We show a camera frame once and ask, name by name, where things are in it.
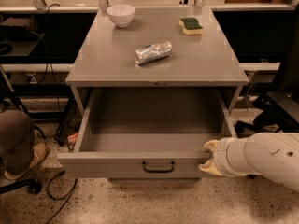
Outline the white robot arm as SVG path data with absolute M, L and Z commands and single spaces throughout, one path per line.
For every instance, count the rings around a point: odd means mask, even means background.
M 299 191 L 299 133 L 256 133 L 204 144 L 212 158 L 199 169 L 216 176 L 261 175 Z

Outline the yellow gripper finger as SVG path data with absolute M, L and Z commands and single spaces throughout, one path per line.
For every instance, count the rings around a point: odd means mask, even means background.
M 199 164 L 198 167 L 202 172 L 208 173 L 210 175 L 222 176 L 222 173 L 217 169 L 212 159 L 209 159 L 205 163 Z
M 208 152 L 214 152 L 218 144 L 218 140 L 210 140 L 203 144 L 203 150 Z

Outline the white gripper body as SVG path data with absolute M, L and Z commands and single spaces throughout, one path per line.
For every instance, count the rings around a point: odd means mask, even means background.
M 237 177 L 249 174 L 244 147 L 244 139 L 229 137 L 217 142 L 213 151 L 213 161 L 222 175 Z

